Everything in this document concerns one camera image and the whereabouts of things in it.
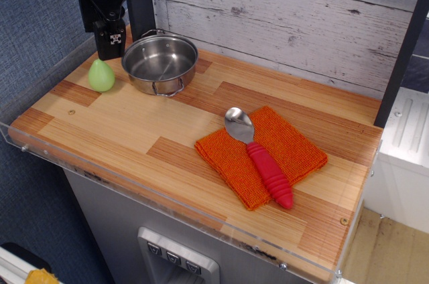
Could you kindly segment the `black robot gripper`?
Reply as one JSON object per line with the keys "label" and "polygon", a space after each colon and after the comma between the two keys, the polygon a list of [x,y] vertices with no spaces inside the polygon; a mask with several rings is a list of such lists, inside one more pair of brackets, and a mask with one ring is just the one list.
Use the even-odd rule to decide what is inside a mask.
{"label": "black robot gripper", "polygon": [[122,58],[126,26],[124,0],[78,0],[85,32],[94,32],[100,60]]}

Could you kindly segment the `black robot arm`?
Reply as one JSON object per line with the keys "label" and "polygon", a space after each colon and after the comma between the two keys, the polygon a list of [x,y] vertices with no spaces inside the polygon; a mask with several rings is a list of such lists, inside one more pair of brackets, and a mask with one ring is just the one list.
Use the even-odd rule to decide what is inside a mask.
{"label": "black robot arm", "polygon": [[93,33],[100,60],[120,58],[125,52],[125,0],[78,0],[84,29]]}

